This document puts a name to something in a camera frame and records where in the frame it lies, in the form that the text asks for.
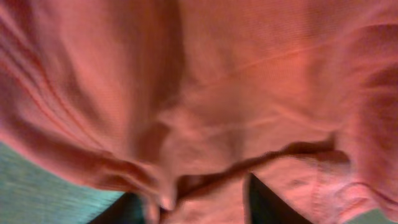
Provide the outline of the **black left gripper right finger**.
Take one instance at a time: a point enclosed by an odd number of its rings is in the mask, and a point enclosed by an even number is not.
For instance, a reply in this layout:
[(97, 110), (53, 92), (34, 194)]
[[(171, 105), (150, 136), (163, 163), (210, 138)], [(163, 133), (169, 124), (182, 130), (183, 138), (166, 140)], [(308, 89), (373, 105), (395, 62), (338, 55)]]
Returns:
[(254, 174), (249, 176), (248, 207), (252, 224), (312, 224)]

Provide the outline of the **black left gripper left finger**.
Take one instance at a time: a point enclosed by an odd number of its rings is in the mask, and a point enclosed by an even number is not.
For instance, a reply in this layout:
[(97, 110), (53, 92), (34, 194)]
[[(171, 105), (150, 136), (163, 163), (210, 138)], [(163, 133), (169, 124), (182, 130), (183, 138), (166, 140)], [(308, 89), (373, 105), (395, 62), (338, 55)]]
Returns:
[(145, 224), (142, 202), (136, 194), (125, 193), (88, 224)]

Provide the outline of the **orange printed t-shirt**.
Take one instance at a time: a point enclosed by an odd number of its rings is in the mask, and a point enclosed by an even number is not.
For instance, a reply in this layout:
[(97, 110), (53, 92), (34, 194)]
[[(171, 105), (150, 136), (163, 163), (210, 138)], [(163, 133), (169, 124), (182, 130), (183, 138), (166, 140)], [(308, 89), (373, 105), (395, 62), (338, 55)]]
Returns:
[(397, 2), (2, 1), (1, 141), (150, 223), (397, 220)]

